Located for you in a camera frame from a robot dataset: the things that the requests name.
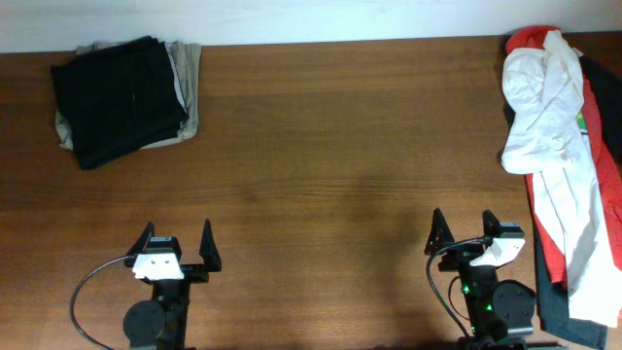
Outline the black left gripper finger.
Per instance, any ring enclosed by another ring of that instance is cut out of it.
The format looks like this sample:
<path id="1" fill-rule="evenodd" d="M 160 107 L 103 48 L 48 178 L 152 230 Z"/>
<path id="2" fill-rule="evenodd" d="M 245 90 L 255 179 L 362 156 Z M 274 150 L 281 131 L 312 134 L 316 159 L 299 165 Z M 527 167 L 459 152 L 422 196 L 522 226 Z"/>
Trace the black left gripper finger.
<path id="1" fill-rule="evenodd" d="M 199 256 L 203 259 L 204 267 L 207 269 L 208 272 L 222 271 L 222 259 L 216 246 L 212 231 L 212 225 L 209 219 L 206 219 L 204 223 L 199 248 Z"/>
<path id="2" fill-rule="evenodd" d="M 124 265 L 126 267 L 133 267 L 135 265 L 138 255 L 142 254 L 145 251 L 147 244 L 149 243 L 150 239 L 154 236 L 154 234 L 155 234 L 155 225 L 153 222 L 148 222 L 145 229 L 138 237 L 138 239 L 135 241 L 135 243 L 130 247 L 130 249 L 125 254 L 126 258 L 124 260 Z"/>

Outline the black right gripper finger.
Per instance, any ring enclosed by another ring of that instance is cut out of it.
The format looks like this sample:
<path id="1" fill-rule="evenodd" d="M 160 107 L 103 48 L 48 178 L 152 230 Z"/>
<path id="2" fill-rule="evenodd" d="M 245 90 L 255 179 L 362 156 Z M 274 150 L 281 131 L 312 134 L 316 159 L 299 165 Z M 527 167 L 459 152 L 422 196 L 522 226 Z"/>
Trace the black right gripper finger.
<path id="1" fill-rule="evenodd" d="M 432 227 L 424 250 L 425 255 L 437 253 L 442 248 L 455 243 L 453 234 L 440 208 L 432 213 Z"/>
<path id="2" fill-rule="evenodd" d="M 498 237 L 500 235 L 500 222 L 491 210 L 482 213 L 484 235 L 487 237 Z"/>

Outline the white t-shirt with robot print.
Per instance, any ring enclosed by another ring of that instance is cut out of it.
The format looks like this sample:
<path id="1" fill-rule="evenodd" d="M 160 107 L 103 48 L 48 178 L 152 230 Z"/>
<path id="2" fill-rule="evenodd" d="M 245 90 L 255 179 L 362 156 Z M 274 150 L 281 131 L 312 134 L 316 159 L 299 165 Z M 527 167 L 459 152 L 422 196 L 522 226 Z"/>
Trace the white t-shirt with robot print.
<path id="1" fill-rule="evenodd" d="M 535 216 L 562 254 L 569 315 L 614 328 L 621 271 L 614 264 L 587 128 L 579 122 L 579 58 L 559 30 L 548 30 L 541 48 L 508 54 L 501 82 L 515 113 L 501 165 L 532 178 Z"/>

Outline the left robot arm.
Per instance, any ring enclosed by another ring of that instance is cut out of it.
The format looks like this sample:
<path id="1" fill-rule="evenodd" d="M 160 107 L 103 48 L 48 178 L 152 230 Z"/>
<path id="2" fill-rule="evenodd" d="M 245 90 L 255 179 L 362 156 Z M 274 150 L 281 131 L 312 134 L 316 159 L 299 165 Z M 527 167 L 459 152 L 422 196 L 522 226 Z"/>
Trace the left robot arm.
<path id="1" fill-rule="evenodd" d="M 210 221 L 201 234 L 201 263 L 181 263 L 182 249 L 174 236 L 157 236 L 148 223 L 127 252 L 124 265 L 134 277 L 152 287 L 152 296 L 132 305 L 122 329 L 132 349 L 179 350 L 186 347 L 190 287 L 205 284 L 222 270 L 222 260 Z"/>

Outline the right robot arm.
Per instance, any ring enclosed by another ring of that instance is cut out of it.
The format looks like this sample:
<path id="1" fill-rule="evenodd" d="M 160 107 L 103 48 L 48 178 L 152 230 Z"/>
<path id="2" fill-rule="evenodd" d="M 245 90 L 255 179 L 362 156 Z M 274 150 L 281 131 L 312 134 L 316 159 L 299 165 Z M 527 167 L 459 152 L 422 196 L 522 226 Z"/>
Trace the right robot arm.
<path id="1" fill-rule="evenodd" d="M 525 244 L 525 233 L 515 223 L 504 223 L 489 210 L 482 213 L 483 234 L 457 241 L 439 208 L 432 212 L 432 226 L 424 254 L 426 276 L 432 292 L 457 324 L 463 336 L 459 349 L 560 349 L 558 343 L 530 343 L 534 333 L 536 292 L 511 279 L 501 280 L 498 269 L 513 262 Z M 458 318 L 447 297 L 433 282 L 432 263 L 438 270 L 455 272 L 461 283 L 469 325 Z"/>

